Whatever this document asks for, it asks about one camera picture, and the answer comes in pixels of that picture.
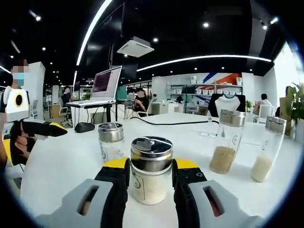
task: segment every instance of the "black ceiling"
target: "black ceiling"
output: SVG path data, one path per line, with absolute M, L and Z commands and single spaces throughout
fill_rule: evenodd
M 85 57 L 80 67 L 76 66 L 76 61 L 87 28 L 103 0 L 78 0 L 77 3 L 71 0 L 20 2 L 9 1 L 14 16 L 2 14 L 4 36 L 0 43 L 0 65 L 9 69 L 10 56 L 16 54 L 10 43 L 13 40 L 29 63 L 42 61 L 46 67 L 46 87 L 58 85 L 59 79 L 63 85 L 71 85 L 75 70 L 78 70 L 76 81 L 81 80 L 83 84 L 83 79 L 94 77 L 96 72 L 86 69 Z M 138 68 L 143 68 L 179 58 L 214 54 L 251 55 L 273 60 L 285 40 L 280 23 L 269 26 L 267 31 L 263 30 L 262 22 L 268 24 L 275 16 L 252 0 L 187 0 L 187 4 L 175 0 L 125 2 L 130 21 L 125 31 L 151 42 L 155 50 L 138 59 L 125 58 L 115 52 L 115 65 L 136 61 Z M 121 0 L 113 0 L 100 21 L 122 3 Z M 37 22 L 29 10 L 40 15 L 42 20 Z M 209 23 L 208 28 L 202 26 L 205 21 Z M 159 42 L 153 43 L 154 37 Z M 120 48 L 125 39 L 120 38 L 116 42 L 115 50 Z M 94 58 L 99 71 L 107 69 L 108 52 L 109 47 L 104 47 Z M 252 73 L 263 76 L 271 67 L 272 63 L 247 59 L 201 59 L 147 69 L 138 72 L 137 78 L 151 79 L 152 74 L 167 76 L 171 70 L 172 74 L 236 73 L 250 72 L 251 68 Z M 0 86 L 7 86 L 9 74 L 0 70 L 0 76 L 3 78 Z

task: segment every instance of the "spice shaker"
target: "spice shaker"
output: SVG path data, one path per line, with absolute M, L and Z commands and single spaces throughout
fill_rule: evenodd
M 124 130 L 120 123 L 103 123 L 99 125 L 98 135 L 104 163 L 123 157 Z
M 256 182 L 264 182 L 280 151 L 286 129 L 286 120 L 268 116 L 263 132 L 261 151 L 251 169 L 251 178 Z
M 162 202 L 172 185 L 172 143 L 161 137 L 139 137 L 131 145 L 131 193 L 147 205 Z
M 220 112 L 216 147 L 210 162 L 210 169 L 227 173 L 238 152 L 245 122 L 245 113 L 222 109 Z

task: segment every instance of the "ceiling air conditioner unit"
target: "ceiling air conditioner unit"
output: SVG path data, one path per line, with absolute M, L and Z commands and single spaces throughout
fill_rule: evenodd
M 120 49 L 118 49 L 117 53 L 140 57 L 152 51 L 154 51 L 154 49 L 150 47 L 149 42 L 139 39 L 138 37 L 133 37 L 133 39 L 129 40 Z

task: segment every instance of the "monitor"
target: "monitor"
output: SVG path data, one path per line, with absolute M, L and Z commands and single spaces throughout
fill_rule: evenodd
M 95 75 L 91 98 L 115 97 L 122 66 L 105 70 Z

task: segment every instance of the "metal lid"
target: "metal lid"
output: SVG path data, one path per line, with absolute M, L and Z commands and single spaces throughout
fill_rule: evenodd
M 131 144 L 131 162 L 143 171 L 162 171 L 172 163 L 172 147 L 169 140 L 161 137 L 139 137 Z
M 219 122 L 232 127 L 241 127 L 244 126 L 245 117 L 246 113 L 222 109 L 220 112 Z
M 279 134 L 285 133 L 287 121 L 274 116 L 268 116 L 265 128 Z
M 124 139 L 123 126 L 120 123 L 103 123 L 98 126 L 99 140 L 115 143 Z

